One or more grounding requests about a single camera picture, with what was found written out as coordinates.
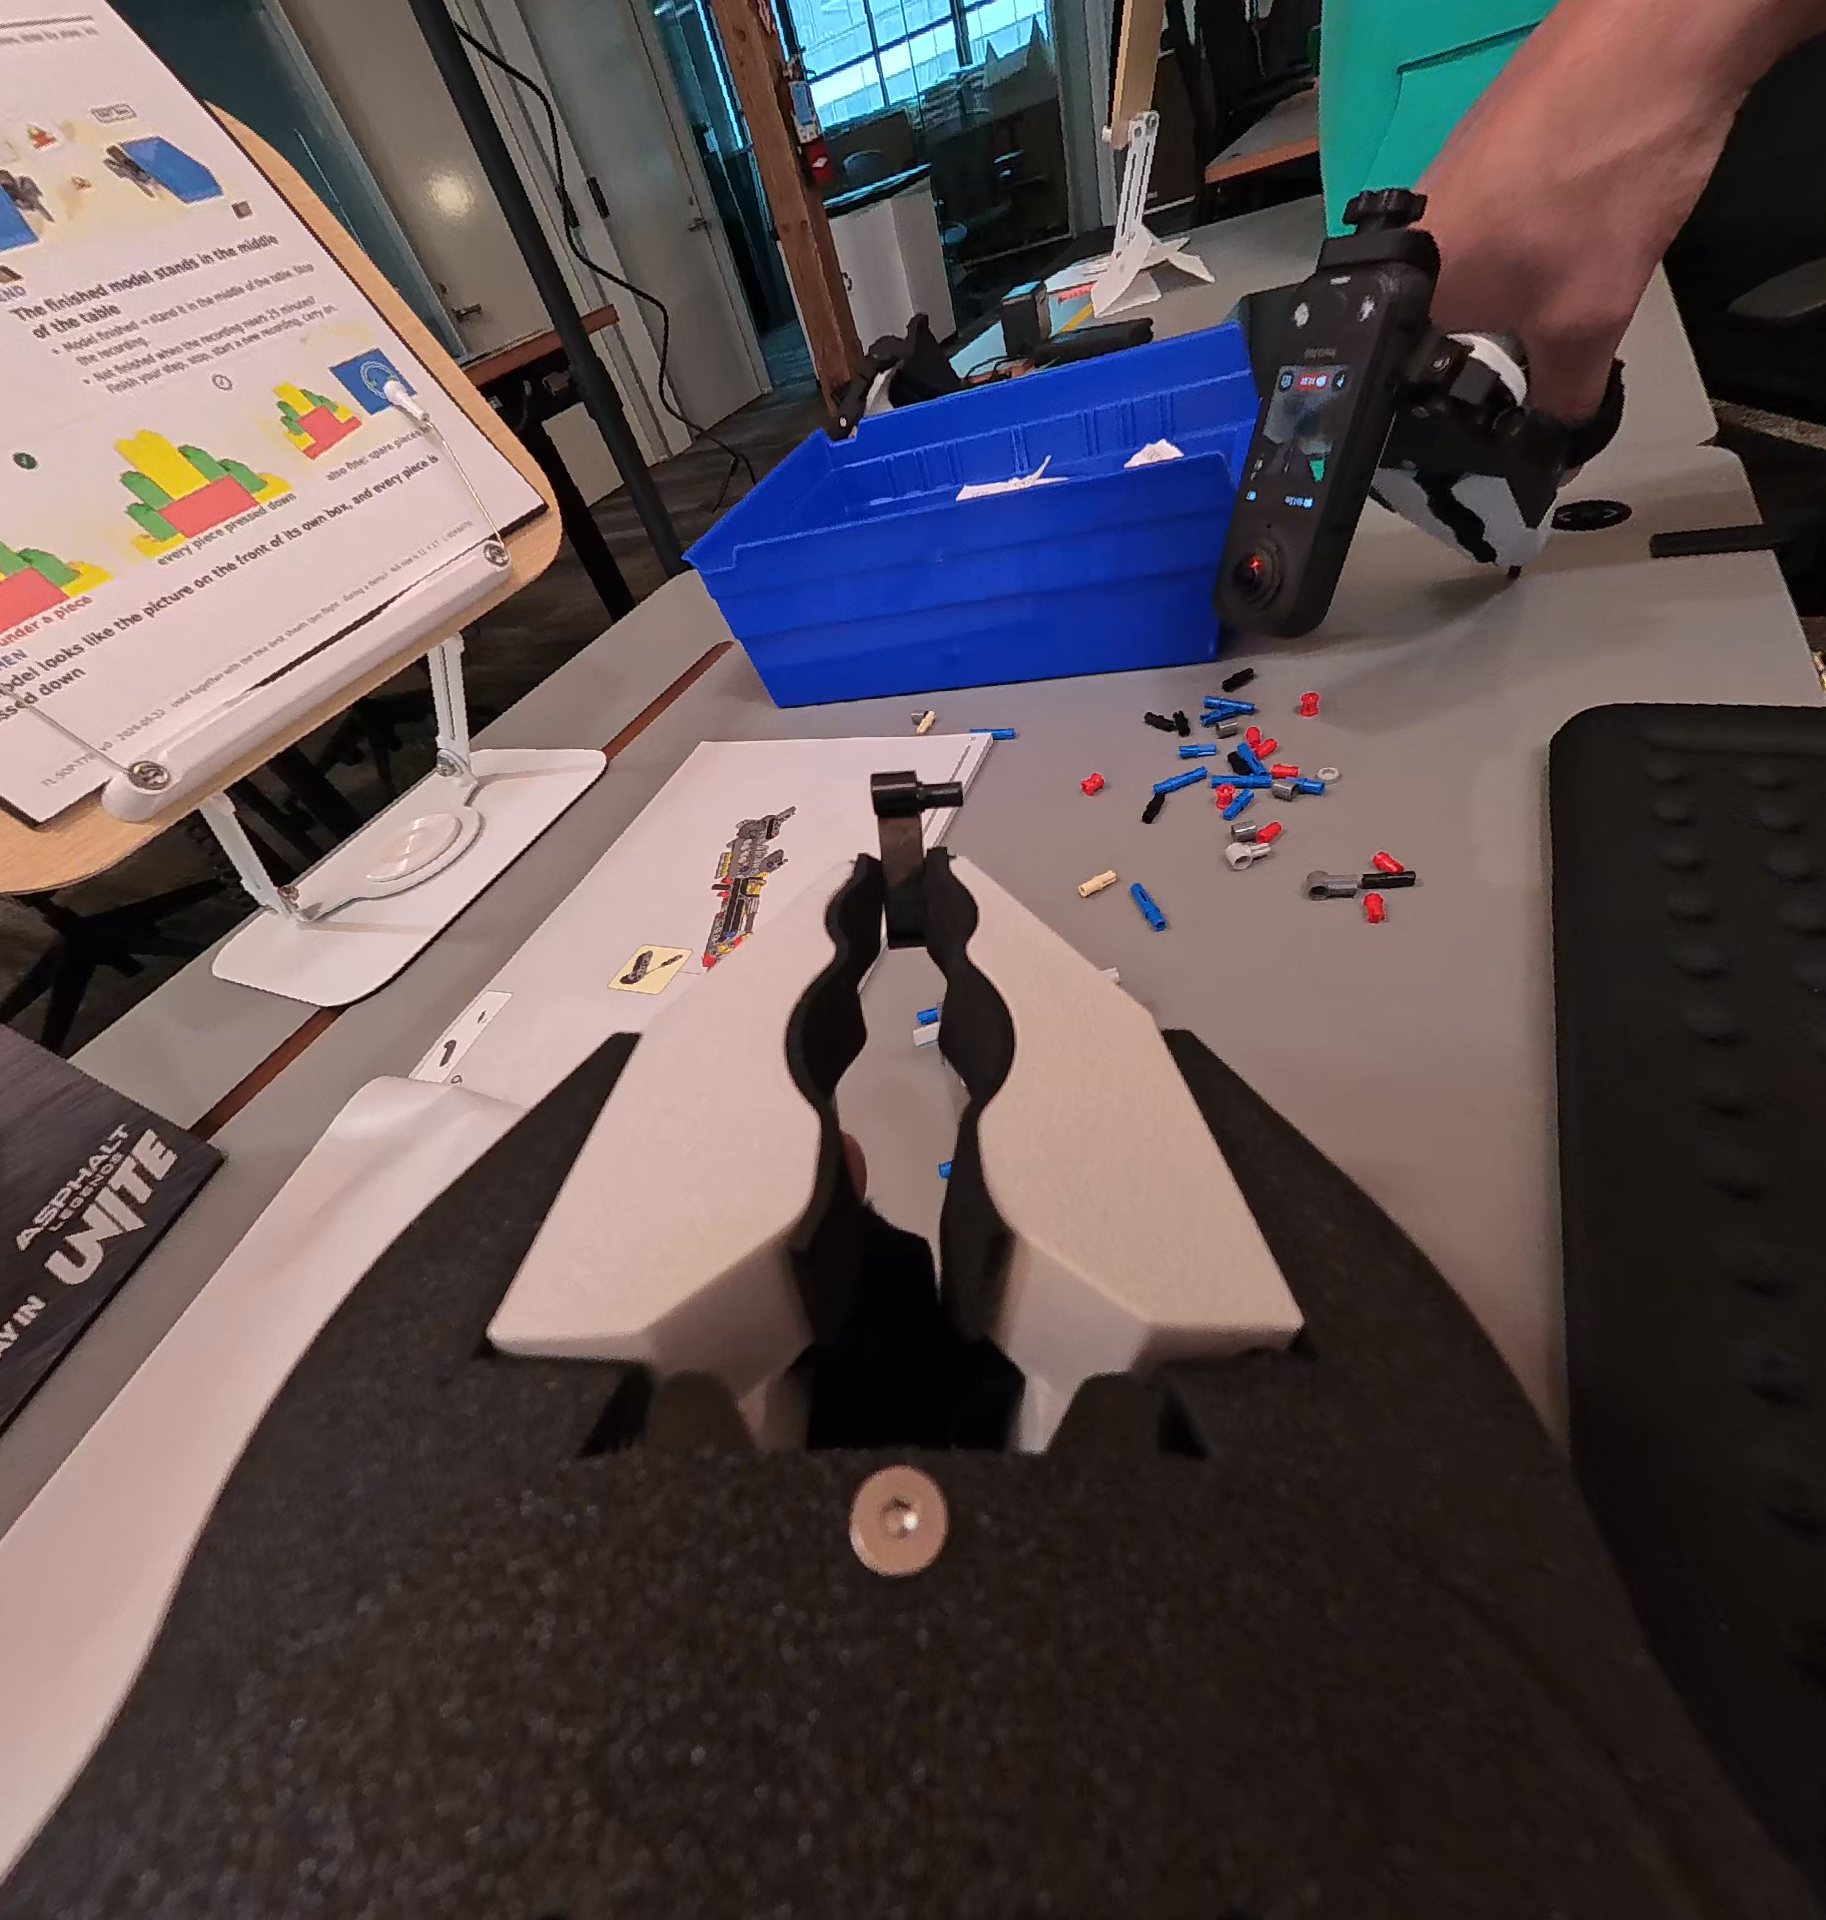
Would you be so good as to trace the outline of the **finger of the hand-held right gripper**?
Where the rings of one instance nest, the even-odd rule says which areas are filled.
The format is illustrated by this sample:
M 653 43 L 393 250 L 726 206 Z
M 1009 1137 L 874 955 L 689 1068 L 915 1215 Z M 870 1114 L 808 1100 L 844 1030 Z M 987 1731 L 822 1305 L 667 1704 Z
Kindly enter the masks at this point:
M 1507 471 L 1467 471 L 1456 480 L 1463 527 L 1459 551 L 1476 564 L 1518 571 L 1550 540 L 1550 514 L 1569 476 L 1560 452 L 1518 458 Z
M 1372 499 L 1406 519 L 1430 538 L 1454 546 L 1475 564 L 1499 564 L 1496 538 L 1487 514 L 1499 489 L 1493 473 L 1422 471 L 1410 465 L 1380 465 L 1373 471 Z

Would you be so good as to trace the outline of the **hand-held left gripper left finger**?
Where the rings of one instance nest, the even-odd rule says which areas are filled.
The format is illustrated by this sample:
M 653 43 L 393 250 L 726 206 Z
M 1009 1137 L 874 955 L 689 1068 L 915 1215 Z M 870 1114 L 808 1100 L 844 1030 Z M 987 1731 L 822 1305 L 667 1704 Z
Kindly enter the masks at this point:
M 595 1450 L 933 1438 L 933 1254 L 870 1204 L 835 1110 L 882 908 L 878 859 L 839 859 L 620 1067 L 488 1329 L 621 1367 L 628 1434 Z

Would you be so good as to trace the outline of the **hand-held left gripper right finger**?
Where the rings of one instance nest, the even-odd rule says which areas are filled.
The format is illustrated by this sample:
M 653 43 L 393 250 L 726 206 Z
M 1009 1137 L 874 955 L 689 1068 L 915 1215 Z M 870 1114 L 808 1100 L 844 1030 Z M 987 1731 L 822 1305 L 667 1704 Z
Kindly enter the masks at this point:
M 1156 1018 L 944 850 L 929 955 L 964 1090 L 944 1305 L 1021 1373 L 1013 1449 L 1090 1379 L 1291 1347 L 1305 1318 Z

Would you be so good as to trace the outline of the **white lego instruction booklet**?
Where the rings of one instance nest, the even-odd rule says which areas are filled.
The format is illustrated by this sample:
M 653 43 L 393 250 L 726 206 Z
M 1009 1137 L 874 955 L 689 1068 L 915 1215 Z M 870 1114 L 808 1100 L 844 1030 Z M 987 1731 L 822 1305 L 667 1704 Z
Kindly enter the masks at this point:
M 146 1660 L 255 1423 L 390 1241 L 615 1030 L 706 972 L 717 870 L 775 819 L 766 930 L 874 844 L 876 771 L 972 783 L 987 735 L 706 740 L 408 1078 L 332 1118 L 122 1391 L 0 1533 L 0 1878 Z

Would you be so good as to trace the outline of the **black angled lego beam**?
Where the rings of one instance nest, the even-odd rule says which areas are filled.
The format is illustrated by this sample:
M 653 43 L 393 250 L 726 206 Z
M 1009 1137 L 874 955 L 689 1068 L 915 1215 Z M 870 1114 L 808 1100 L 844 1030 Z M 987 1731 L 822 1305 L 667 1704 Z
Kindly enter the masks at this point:
M 925 944 L 925 783 L 912 768 L 870 777 L 887 946 Z

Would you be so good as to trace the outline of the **person's right forearm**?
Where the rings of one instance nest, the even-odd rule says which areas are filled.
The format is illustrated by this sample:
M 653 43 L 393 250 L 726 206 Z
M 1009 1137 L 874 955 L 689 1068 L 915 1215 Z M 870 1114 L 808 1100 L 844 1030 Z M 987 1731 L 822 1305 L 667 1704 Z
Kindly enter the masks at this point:
M 1422 181 L 1445 257 L 1654 263 L 1746 93 L 1826 32 L 1826 2 L 1563 2 Z

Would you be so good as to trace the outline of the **scattered loose lego pieces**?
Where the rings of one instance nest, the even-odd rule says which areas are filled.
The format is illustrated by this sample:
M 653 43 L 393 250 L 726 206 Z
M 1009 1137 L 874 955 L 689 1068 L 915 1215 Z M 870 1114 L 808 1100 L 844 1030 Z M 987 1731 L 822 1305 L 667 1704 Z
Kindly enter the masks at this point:
M 1116 798 L 1142 840 L 1173 826 L 1249 876 L 1277 861 L 1289 812 L 1338 794 L 1347 777 L 1322 714 L 1317 687 L 1269 687 L 1259 663 L 1222 666 L 1199 691 L 1146 703 L 1120 771 L 1093 768 L 1081 788 Z

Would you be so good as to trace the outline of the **black lego set box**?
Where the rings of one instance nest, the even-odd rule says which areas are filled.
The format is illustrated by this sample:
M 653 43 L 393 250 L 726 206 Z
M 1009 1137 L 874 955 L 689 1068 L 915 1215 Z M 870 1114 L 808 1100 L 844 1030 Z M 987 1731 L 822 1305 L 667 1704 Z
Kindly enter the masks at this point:
M 221 1164 L 0 1022 L 0 1438 Z

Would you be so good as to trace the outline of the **person's right hand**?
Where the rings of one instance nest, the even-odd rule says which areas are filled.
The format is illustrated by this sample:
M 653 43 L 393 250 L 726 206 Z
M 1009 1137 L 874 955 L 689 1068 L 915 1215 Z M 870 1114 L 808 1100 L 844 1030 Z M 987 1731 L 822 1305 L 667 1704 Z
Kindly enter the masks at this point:
M 1571 223 L 1439 214 L 1431 316 L 1446 333 L 1511 335 L 1527 350 L 1527 394 L 1566 423 L 1604 401 L 1620 341 L 1663 241 L 1590 233 Z

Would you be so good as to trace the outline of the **black mesh office chair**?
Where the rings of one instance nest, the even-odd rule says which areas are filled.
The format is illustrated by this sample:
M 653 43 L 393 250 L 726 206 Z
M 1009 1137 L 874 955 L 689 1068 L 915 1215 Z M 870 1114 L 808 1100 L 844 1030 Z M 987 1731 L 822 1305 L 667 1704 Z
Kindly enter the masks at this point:
M 1679 314 L 1800 617 L 1826 619 L 1826 308 L 1790 321 L 1736 304 L 1826 259 L 1826 32 L 1746 95 L 1665 257 Z

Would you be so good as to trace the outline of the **blue plastic bin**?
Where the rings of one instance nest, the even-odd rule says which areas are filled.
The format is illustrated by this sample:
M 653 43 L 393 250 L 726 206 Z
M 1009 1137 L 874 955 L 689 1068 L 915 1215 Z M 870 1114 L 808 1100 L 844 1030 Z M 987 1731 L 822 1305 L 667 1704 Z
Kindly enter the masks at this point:
M 1224 321 L 812 435 L 686 558 L 779 707 L 1211 662 L 1256 419 Z M 1186 458 L 1123 467 L 1160 436 Z M 957 501 L 1048 455 L 1074 478 Z

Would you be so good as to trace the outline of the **black bundled object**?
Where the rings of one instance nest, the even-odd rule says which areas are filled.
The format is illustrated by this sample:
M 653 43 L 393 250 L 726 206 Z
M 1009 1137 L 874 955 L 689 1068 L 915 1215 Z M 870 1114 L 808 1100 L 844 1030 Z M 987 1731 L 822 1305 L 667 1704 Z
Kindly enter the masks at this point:
M 967 380 L 954 370 L 924 310 L 908 316 L 901 335 L 878 339 L 832 404 L 832 438 L 855 435 L 861 419 L 942 396 Z

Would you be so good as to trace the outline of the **wooden support column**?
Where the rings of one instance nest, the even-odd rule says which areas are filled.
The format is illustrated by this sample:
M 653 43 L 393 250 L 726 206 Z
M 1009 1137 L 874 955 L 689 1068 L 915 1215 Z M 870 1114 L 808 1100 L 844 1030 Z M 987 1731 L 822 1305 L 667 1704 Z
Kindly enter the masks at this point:
M 712 10 L 752 139 L 757 174 L 773 216 L 811 362 L 829 416 L 839 417 L 839 403 L 853 383 L 864 348 L 826 204 L 808 177 L 797 141 L 779 20 L 766 2 L 717 2 Z

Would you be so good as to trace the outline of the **black tripod pole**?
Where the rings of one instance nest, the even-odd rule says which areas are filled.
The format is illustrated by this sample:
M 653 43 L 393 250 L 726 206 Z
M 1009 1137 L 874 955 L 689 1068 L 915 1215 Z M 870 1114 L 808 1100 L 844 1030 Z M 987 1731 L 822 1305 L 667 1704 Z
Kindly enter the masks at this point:
M 476 147 L 478 164 L 483 167 L 505 225 L 516 239 L 516 248 L 536 282 L 542 304 L 546 306 L 553 329 L 561 341 L 573 388 L 581 407 L 589 414 L 606 443 L 621 486 L 634 505 L 645 540 L 661 560 L 661 567 L 668 578 L 676 578 L 686 571 L 686 557 L 677 544 L 676 527 L 628 423 L 614 374 L 592 344 L 581 306 L 575 300 L 568 278 L 560 269 L 551 238 L 542 227 L 536 204 L 525 191 L 516 158 L 500 131 L 494 104 L 488 102 L 473 62 L 463 47 L 460 32 L 445 8 L 445 2 L 412 2 L 410 8 L 430 57 L 441 72 L 445 92 L 463 120 L 463 128 Z

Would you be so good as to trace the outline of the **printed instruction sheet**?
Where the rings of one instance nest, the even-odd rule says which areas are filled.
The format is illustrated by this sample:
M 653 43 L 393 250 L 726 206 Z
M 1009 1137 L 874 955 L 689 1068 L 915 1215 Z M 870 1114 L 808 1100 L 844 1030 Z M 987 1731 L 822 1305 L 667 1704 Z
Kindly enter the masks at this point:
M 0 4 L 0 807 L 420 595 L 541 490 L 109 4 Z

